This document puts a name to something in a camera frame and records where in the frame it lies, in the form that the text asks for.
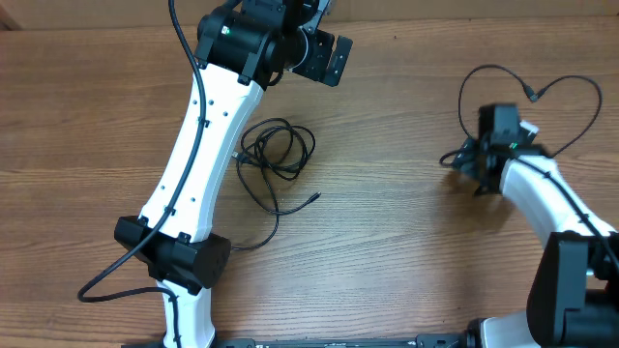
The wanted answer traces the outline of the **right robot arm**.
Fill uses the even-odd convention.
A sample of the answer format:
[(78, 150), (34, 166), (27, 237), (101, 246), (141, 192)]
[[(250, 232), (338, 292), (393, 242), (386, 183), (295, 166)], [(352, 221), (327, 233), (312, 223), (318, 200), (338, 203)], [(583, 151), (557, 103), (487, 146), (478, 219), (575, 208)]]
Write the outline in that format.
[(513, 104), (479, 109), (478, 135), (451, 166), (525, 216), (544, 249), (526, 308), (471, 323), (467, 347), (615, 347), (618, 233), (591, 211), (534, 143), (537, 127)]

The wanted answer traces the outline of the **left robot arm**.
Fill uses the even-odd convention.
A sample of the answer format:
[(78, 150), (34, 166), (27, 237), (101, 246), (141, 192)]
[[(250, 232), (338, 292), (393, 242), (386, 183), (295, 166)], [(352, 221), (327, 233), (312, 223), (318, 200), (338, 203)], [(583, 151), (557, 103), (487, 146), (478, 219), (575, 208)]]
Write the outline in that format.
[(202, 17), (187, 113), (147, 203), (120, 217), (115, 240), (144, 262), (162, 294), (162, 347), (211, 347), (211, 290), (231, 243), (212, 233), (217, 195), (235, 144), (284, 72), (338, 85), (352, 42), (320, 29), (330, 0), (228, 1)]

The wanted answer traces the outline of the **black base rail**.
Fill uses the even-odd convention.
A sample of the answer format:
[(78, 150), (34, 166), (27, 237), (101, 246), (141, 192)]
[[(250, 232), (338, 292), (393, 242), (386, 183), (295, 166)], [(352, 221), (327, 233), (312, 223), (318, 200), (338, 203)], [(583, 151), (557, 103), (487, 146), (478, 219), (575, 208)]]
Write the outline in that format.
[(477, 347), (469, 333), (422, 333), (415, 337), (360, 339), (299, 339), (258, 341), (218, 339), (216, 348), (470, 348)]

